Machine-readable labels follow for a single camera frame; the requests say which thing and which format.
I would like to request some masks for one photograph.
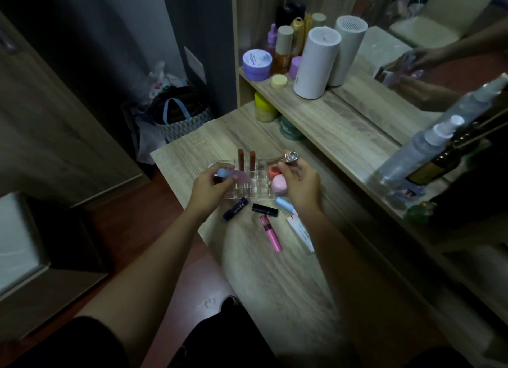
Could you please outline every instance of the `black pants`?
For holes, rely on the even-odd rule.
[[[244,307],[230,307],[201,321],[168,368],[223,365],[279,366]]]

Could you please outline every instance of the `person's left hand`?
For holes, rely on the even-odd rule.
[[[213,184],[213,176],[220,168],[234,169],[235,166],[230,163],[218,162],[194,180],[190,201],[187,204],[186,211],[198,215],[201,221],[205,221],[210,214],[219,206],[220,201],[236,182],[236,177],[225,179],[220,184]]]
[[[409,76],[400,76],[400,82],[390,86],[402,98],[420,110],[444,112],[462,96],[446,87],[431,85]]]

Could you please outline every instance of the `patterned basket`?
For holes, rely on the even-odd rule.
[[[180,107],[183,115],[185,116],[185,121],[168,123],[168,103],[170,100],[175,101]],[[164,120],[165,125],[157,126],[159,127],[166,141],[172,142],[203,126],[206,122],[211,121],[213,119],[213,115],[210,111],[210,107],[207,107],[202,113],[191,117],[187,108],[179,99],[169,98],[164,104],[164,113],[162,115],[162,119]]]

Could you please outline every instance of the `lipstick organizer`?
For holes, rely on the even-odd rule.
[[[213,161],[213,163],[216,162],[227,162],[233,164],[235,169],[239,170],[238,160],[236,159]],[[276,198],[277,195],[271,188],[271,179],[268,176],[268,166],[266,165],[266,160],[256,160],[256,166],[253,171],[249,171],[248,167],[249,163],[246,158],[244,171],[250,177],[251,182],[244,183],[238,180],[233,190],[228,192],[224,198]]]

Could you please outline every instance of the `black cloth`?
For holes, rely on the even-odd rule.
[[[78,317],[16,360],[19,367],[129,367],[120,341],[99,321]],[[243,307],[232,307],[201,321],[168,368],[279,366],[275,355]],[[404,368],[473,368],[458,352],[438,347]]]

